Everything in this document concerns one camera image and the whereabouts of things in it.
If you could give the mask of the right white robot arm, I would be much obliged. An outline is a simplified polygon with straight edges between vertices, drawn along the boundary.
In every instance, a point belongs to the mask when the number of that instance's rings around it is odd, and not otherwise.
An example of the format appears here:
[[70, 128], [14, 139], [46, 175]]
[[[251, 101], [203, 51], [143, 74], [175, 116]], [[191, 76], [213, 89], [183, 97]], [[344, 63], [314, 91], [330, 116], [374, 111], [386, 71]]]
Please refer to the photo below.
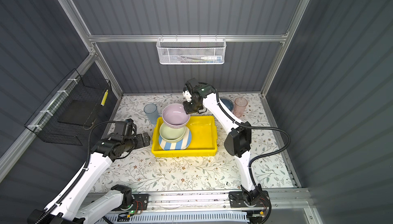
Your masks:
[[243, 123], [224, 105], [218, 91], [210, 84], [190, 79], [185, 83], [183, 96], [186, 99], [183, 106], [187, 114], [208, 111], [219, 121], [227, 134], [224, 147], [234, 157], [239, 169], [242, 190], [255, 190], [249, 172], [251, 130], [244, 127], [249, 124]]

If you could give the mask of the dark blue bowl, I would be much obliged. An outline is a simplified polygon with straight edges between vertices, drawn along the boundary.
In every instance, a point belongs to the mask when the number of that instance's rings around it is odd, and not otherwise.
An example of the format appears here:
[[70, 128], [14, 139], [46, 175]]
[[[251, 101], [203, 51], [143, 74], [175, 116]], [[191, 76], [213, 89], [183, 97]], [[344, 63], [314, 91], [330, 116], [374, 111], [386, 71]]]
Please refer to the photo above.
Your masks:
[[223, 104], [231, 111], [233, 112], [234, 109], [234, 103], [226, 98], [220, 98], [220, 100], [223, 102]]

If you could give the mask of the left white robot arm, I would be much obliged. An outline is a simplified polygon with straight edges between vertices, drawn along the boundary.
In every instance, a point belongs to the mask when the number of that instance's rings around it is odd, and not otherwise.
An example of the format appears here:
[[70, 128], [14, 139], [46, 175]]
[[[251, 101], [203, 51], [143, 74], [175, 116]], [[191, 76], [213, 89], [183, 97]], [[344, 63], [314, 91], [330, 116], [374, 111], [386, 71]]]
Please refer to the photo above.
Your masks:
[[112, 121], [115, 129], [96, 144], [92, 135], [98, 123], [89, 132], [86, 162], [64, 189], [42, 210], [34, 210], [28, 217], [29, 224], [93, 224], [114, 209], [123, 211], [137, 207], [133, 190], [124, 185], [113, 186], [108, 193], [85, 208], [81, 205], [100, 176], [117, 160], [126, 158], [134, 150], [150, 145], [147, 132], [138, 133], [132, 119]]

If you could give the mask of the light green bowl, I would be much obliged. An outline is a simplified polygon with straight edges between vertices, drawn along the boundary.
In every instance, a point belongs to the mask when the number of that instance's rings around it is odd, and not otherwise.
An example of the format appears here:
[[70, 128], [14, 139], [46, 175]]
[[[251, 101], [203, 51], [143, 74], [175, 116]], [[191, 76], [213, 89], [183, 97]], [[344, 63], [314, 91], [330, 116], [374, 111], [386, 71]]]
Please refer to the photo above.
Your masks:
[[165, 123], [162, 124], [159, 129], [161, 138], [169, 143], [177, 143], [181, 141], [185, 135], [185, 132], [185, 127], [171, 128]]

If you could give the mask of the pink plastic cup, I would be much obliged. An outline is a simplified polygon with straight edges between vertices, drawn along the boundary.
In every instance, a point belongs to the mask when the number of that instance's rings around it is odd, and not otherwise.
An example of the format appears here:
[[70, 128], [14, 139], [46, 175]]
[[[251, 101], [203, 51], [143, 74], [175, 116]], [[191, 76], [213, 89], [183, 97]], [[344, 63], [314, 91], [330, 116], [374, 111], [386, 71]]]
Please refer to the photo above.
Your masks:
[[243, 115], [245, 109], [247, 108], [247, 105], [248, 105], [247, 99], [245, 99], [243, 97], [236, 98], [235, 101], [234, 101], [233, 114], [237, 118], [240, 118]]

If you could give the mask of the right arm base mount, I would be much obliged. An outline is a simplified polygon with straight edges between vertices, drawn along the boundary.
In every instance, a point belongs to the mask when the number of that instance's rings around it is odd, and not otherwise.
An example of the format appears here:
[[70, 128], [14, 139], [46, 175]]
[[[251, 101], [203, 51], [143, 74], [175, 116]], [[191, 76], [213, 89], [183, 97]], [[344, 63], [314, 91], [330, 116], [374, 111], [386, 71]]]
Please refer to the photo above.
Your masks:
[[262, 191], [262, 194], [255, 190], [251, 192], [231, 191], [228, 194], [231, 208], [267, 208], [270, 204], [269, 194]]

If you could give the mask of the purple bowl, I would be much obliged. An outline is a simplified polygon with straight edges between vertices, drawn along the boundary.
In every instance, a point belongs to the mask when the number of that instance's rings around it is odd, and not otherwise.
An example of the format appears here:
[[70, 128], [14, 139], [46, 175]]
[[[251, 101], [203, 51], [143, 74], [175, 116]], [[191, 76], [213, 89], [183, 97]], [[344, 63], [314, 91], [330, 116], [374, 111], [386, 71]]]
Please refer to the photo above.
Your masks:
[[162, 111], [164, 123], [171, 128], [184, 127], [190, 120], [190, 114], [185, 112], [183, 104], [170, 104]]

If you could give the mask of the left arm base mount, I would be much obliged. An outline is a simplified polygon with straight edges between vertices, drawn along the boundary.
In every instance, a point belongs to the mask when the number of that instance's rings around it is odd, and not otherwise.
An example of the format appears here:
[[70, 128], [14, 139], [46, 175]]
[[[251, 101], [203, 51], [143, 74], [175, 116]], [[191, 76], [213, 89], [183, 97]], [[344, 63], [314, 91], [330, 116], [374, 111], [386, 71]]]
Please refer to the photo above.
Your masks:
[[149, 194], [133, 194], [132, 197], [123, 197], [120, 206], [112, 211], [145, 211], [148, 207]]

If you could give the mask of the yellow plastic bin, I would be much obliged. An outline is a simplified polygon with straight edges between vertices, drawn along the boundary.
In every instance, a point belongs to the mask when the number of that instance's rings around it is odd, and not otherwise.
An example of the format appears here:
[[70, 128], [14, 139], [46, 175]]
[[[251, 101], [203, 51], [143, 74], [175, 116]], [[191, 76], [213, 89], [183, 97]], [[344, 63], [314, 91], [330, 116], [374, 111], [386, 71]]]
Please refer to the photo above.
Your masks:
[[159, 145], [159, 129], [163, 124], [160, 117], [157, 120], [152, 138], [151, 153], [155, 157], [189, 157], [214, 156], [218, 150], [218, 133], [213, 116], [192, 116], [186, 127], [191, 131], [191, 144], [185, 150], [163, 150]]

